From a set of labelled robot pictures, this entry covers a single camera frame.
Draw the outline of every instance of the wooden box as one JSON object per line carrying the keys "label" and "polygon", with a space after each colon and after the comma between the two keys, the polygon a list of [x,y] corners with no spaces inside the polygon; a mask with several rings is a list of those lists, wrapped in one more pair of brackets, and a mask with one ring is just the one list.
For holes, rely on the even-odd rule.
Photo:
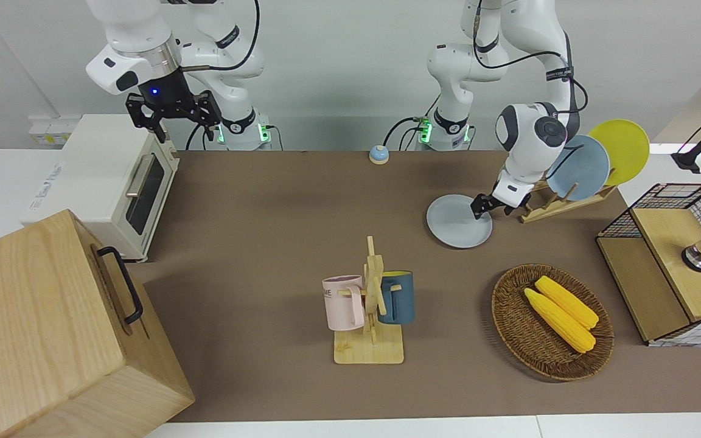
{"label": "wooden box", "polygon": [[632,208],[640,237],[596,239],[648,344],[701,344],[701,273],[681,258],[701,239],[686,209]]}
{"label": "wooden box", "polygon": [[0,238],[0,436],[144,436],[192,404],[141,283],[100,250],[68,210]]}

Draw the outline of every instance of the wicker basket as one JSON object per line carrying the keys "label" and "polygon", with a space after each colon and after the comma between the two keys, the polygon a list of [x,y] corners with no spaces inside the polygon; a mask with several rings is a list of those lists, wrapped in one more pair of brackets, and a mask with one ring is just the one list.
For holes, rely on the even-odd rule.
{"label": "wicker basket", "polygon": [[[573,292],[599,316],[598,324],[591,330],[596,345],[589,352],[573,350],[529,305],[523,289],[536,290],[534,281],[543,275]],[[591,377],[602,369],[613,351],[613,326],[599,299],[580,280],[553,266],[529,264],[505,272],[494,286],[492,315],[510,352],[538,374],[554,380]]]}

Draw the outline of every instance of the yellow corn cob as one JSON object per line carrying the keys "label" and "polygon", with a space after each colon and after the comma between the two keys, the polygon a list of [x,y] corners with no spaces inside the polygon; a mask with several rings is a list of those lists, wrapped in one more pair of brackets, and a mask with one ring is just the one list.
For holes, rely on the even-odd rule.
{"label": "yellow corn cob", "polygon": [[578,324],[575,319],[568,315],[568,313],[562,310],[561,307],[556,305],[547,296],[537,293],[532,289],[525,288],[523,293],[529,299],[529,304],[532,305],[535,311],[540,314],[540,316],[545,319],[559,336],[562,337],[567,344],[570,344],[577,352],[585,353],[596,344],[595,337],[589,333],[583,326]]}
{"label": "yellow corn cob", "polygon": [[563,286],[559,285],[553,278],[546,277],[543,275],[540,280],[534,282],[537,289],[542,292],[544,296],[547,296],[551,301],[555,302],[564,311],[570,314],[575,321],[580,322],[582,326],[591,330],[596,327],[596,323],[599,322],[599,316],[596,315],[595,311],[591,310],[588,305],[585,305],[578,297],[574,296],[572,292],[564,289]]}

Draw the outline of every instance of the blue plate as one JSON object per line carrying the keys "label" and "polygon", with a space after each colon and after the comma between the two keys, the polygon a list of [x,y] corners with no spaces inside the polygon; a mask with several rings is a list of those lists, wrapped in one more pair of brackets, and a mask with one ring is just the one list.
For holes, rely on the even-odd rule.
{"label": "blue plate", "polygon": [[567,196],[573,184],[578,184],[567,198],[570,201],[594,196],[607,182],[609,174],[610,158],[607,157],[607,150],[590,136],[574,136],[570,139],[551,170],[546,172],[548,187],[562,198]]}

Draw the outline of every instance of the blue mug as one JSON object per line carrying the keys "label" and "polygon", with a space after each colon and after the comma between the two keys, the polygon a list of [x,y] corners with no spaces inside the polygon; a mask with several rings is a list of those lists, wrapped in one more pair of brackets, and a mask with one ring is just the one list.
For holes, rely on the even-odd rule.
{"label": "blue mug", "polygon": [[409,324],[415,319],[415,292],[411,271],[387,271],[380,286],[386,315],[378,312],[378,321],[384,324]]}

